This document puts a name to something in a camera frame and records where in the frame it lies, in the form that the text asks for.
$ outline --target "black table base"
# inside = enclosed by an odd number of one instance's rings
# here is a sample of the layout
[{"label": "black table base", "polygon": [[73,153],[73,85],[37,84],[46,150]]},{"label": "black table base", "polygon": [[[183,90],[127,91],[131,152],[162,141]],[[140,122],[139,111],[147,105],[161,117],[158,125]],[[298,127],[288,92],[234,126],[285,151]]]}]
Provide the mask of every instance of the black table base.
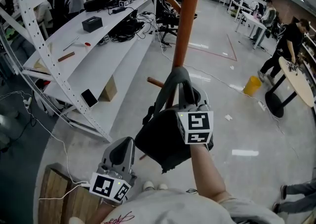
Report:
[{"label": "black table base", "polygon": [[293,92],[284,102],[282,102],[279,97],[274,93],[274,91],[281,85],[281,83],[285,80],[285,75],[283,75],[279,81],[272,87],[270,91],[268,91],[265,95],[266,104],[269,108],[270,112],[278,117],[282,118],[284,115],[284,107],[290,103],[292,99],[297,95],[296,92]]}]

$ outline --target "black shirt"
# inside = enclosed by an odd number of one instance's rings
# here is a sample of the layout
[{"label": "black shirt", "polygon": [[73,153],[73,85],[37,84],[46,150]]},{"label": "black shirt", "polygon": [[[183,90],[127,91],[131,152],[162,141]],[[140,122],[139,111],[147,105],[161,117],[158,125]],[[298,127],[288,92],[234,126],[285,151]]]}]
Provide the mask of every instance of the black shirt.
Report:
[{"label": "black shirt", "polygon": [[277,49],[278,54],[280,54],[286,59],[291,59],[292,56],[286,42],[287,40],[289,40],[293,43],[294,54],[295,56],[297,56],[298,52],[300,51],[303,38],[304,38],[304,34],[300,32],[296,23],[289,24],[284,32],[283,37],[277,44],[276,49]]}]

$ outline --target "round wooden table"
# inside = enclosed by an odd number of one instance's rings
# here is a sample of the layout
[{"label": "round wooden table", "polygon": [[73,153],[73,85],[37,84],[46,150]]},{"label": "round wooden table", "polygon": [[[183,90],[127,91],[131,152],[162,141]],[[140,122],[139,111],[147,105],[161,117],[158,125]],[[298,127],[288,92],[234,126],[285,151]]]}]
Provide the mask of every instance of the round wooden table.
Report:
[{"label": "round wooden table", "polygon": [[[266,103],[271,113],[278,118],[282,118],[284,115],[284,107],[292,99],[294,99],[296,95],[298,95],[307,106],[312,108],[314,106],[313,93],[303,73],[299,70],[299,68],[297,71],[290,71],[289,65],[292,63],[288,62],[283,57],[280,57],[278,62],[284,74],[272,87],[272,89],[265,95]],[[287,78],[287,80],[290,82],[294,92],[284,102],[282,102],[280,98],[274,93],[274,91],[281,85],[285,78]]]}]

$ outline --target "smartphone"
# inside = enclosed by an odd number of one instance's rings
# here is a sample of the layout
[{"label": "smartphone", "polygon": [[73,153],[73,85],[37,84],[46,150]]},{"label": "smartphone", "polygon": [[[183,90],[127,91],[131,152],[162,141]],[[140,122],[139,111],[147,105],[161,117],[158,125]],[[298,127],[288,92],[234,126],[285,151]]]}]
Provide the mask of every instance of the smartphone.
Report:
[{"label": "smartphone", "polygon": [[98,103],[97,99],[93,96],[89,89],[82,92],[81,96],[90,108]]}]

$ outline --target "yellow bucket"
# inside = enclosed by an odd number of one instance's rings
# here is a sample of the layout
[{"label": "yellow bucket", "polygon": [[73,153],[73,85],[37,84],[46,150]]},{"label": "yellow bucket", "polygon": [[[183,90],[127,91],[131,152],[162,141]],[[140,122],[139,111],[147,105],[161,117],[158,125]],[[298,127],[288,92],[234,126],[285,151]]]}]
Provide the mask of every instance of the yellow bucket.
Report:
[{"label": "yellow bucket", "polygon": [[251,76],[247,85],[243,89],[244,94],[252,97],[252,95],[260,88],[261,81],[256,76]]}]

